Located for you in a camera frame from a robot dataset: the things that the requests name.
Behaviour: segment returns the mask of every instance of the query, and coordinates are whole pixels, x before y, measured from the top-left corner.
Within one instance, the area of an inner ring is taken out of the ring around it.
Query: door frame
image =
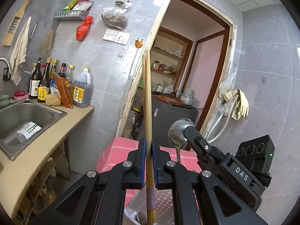
[[[190,53],[191,53],[191,50],[192,50],[192,47],[193,47],[193,41],[190,40],[190,39],[188,39],[188,38],[186,38],[186,37],[184,37],[184,36],[182,36],[182,35],[180,35],[180,34],[177,34],[174,31],[171,31],[171,30],[166,29],[166,28],[161,27],[161,26],[159,27],[158,30],[161,31],[161,32],[164,32],[166,34],[172,35],[172,36],[174,36],[174,37],[176,37],[176,38],[178,38],[178,39],[180,39],[180,40],[182,40],[182,41],[184,41],[184,42],[187,43],[187,47],[186,47],[184,56],[182,58],[181,66],[180,66],[180,69],[179,69],[179,73],[177,75],[176,82],[174,84],[174,89],[176,89],[176,88],[179,88],[180,82],[181,82],[181,80],[183,78],[183,73],[185,71],[185,67],[186,67],[186,65],[188,63],[188,58],[190,56]]]
[[[218,32],[216,32],[214,34],[211,34],[211,35],[206,36],[206,37],[204,37],[204,38],[202,38],[200,40],[197,40],[196,43],[195,43],[195,48],[194,48],[194,51],[193,51],[193,56],[192,56],[190,65],[188,67],[187,74],[185,76],[183,85],[182,85],[182,89],[181,89],[182,92],[185,90],[186,84],[187,84],[188,79],[190,77],[198,45],[200,43],[203,43],[205,41],[208,41],[208,40],[211,40],[213,38],[216,38],[216,37],[219,37],[219,36],[223,35],[223,42],[222,42],[221,52],[220,52],[220,56],[219,56],[218,65],[217,65],[217,68],[216,68],[216,73],[214,75],[214,80],[213,80],[213,82],[211,84],[211,88],[210,88],[208,97],[206,99],[204,108],[203,108],[203,110],[201,112],[200,118],[199,118],[199,120],[198,120],[198,122],[196,124],[196,129],[198,131],[200,131],[200,129],[201,129],[201,127],[202,127],[202,125],[203,125],[203,123],[205,121],[205,118],[206,118],[206,116],[207,116],[207,114],[209,112],[210,106],[211,106],[211,104],[213,102],[215,93],[216,93],[216,91],[218,89],[218,86],[219,86],[220,76],[222,74],[222,69],[223,69],[223,66],[224,66],[224,63],[225,63],[225,56],[226,56],[226,51],[227,51],[227,42],[228,42],[228,38],[229,38],[229,32],[230,32],[229,28],[226,27],[224,30],[218,31]]]
[[[209,15],[210,17],[213,17],[213,19],[217,19],[218,21],[220,21],[220,23],[223,23],[225,25],[224,27],[227,27],[227,29],[229,30],[228,41],[226,43],[227,47],[226,47],[226,51],[224,53],[225,60],[224,60],[222,72],[221,72],[221,75],[220,75],[220,78],[218,81],[218,85],[219,85],[223,81],[223,79],[227,76],[229,69],[231,68],[231,65],[233,62],[234,49],[235,49],[235,44],[236,44],[236,25],[231,21],[231,19],[229,19],[226,15],[224,15],[216,7],[209,4],[205,0],[185,0],[185,1],[187,1],[187,3],[189,5],[194,6],[198,10],[205,11],[205,13],[207,15]],[[127,121],[127,117],[128,117],[133,99],[135,97],[136,91],[137,91],[138,83],[142,76],[142,68],[143,68],[142,55],[144,54],[144,52],[146,50],[150,50],[152,48],[154,39],[157,35],[157,32],[159,30],[159,27],[161,25],[161,22],[164,18],[164,15],[167,11],[167,8],[168,8],[170,2],[171,2],[171,0],[163,1],[162,5],[158,11],[158,14],[154,20],[154,23],[152,25],[150,33],[146,39],[146,42],[144,44],[145,46],[141,50],[137,70],[134,72],[134,75],[133,75],[133,78],[131,81],[131,86],[129,88],[126,100],[125,100],[125,102],[122,103],[122,106],[121,106],[123,108],[123,111],[122,111],[122,114],[121,114],[121,117],[119,119],[119,123],[117,126],[116,136],[120,137],[123,134],[125,124]],[[204,132],[206,126],[208,125],[209,121],[211,120],[211,116],[213,115],[213,113],[215,111],[217,111],[218,97],[219,97],[218,92],[216,91],[213,96],[211,105],[207,107],[209,109],[208,109],[207,116],[205,117],[203,124],[200,128],[201,134]]]

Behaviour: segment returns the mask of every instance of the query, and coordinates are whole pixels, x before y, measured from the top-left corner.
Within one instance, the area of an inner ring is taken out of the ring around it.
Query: gray tile wall
[[[271,185],[258,214],[268,224],[286,218],[300,195],[300,32],[283,5],[243,13],[241,58],[234,88],[249,101],[249,116],[230,119],[213,144],[236,154],[239,144],[269,134],[275,144]]]
[[[128,8],[128,27],[124,32],[130,33],[126,46],[102,40],[106,31],[101,19],[103,8],[113,6],[116,0],[92,0],[94,5],[90,15],[94,22],[82,42],[76,41],[75,31],[81,22],[61,22],[57,29],[51,57],[58,58],[59,64],[74,64],[77,75],[83,66],[90,68],[94,88],[92,99],[94,112],[88,116],[68,137],[70,168],[78,173],[95,169],[97,159],[104,148],[114,138],[119,121],[119,112],[123,102],[127,78],[136,48],[137,37],[144,41],[151,30],[159,6],[154,0],[132,0]],[[230,0],[206,0],[215,5],[238,26],[237,52],[234,61],[238,64],[242,40],[242,12]],[[124,61],[116,59],[122,53]],[[133,65],[133,75],[137,59]]]
[[[8,13],[6,14],[4,20],[0,24],[0,56],[7,57],[8,60],[11,58],[11,53],[14,49],[15,42],[17,37],[23,28],[24,24],[27,22],[29,15],[32,16],[30,28],[29,28],[29,37],[31,32],[39,19],[38,26],[35,30],[32,41],[28,47],[28,54],[26,58],[26,62],[23,63],[23,68],[26,71],[32,70],[31,63],[37,62],[39,57],[39,47],[41,40],[44,38],[44,35],[53,28],[54,32],[58,28],[59,21],[54,19],[54,13],[62,10],[71,0],[31,0],[25,9],[24,16],[20,22],[20,25],[16,31],[13,43],[11,46],[2,46],[2,41],[5,37],[8,26],[10,25],[11,20],[16,11],[20,9],[24,0],[17,0],[13,6],[10,8]],[[29,74],[23,73],[22,79],[19,83],[19,87],[14,84],[14,82],[2,82],[2,72],[5,68],[5,64],[0,63],[0,95],[9,94],[13,95],[13,93],[18,90],[26,90],[28,87],[28,79]]]

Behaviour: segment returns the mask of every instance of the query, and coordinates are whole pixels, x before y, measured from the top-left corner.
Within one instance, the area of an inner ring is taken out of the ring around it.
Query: wooden stick
[[[156,223],[155,214],[155,187],[153,162],[151,154],[152,143],[152,102],[151,102],[151,71],[150,71],[150,51],[147,50],[142,56],[143,59],[143,104],[146,140],[146,197],[147,197],[147,223]]]

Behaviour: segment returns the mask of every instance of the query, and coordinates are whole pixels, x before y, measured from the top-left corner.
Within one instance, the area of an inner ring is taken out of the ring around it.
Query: gray plastic basket
[[[61,21],[83,21],[88,14],[88,11],[81,10],[60,11],[55,13],[54,18]]]

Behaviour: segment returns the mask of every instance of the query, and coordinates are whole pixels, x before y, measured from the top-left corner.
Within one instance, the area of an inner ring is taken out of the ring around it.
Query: pink soap dish
[[[25,95],[24,95],[24,96],[13,96],[13,98],[14,98],[16,101],[21,101],[21,100],[24,100],[24,99],[29,98],[29,93],[25,92]]]

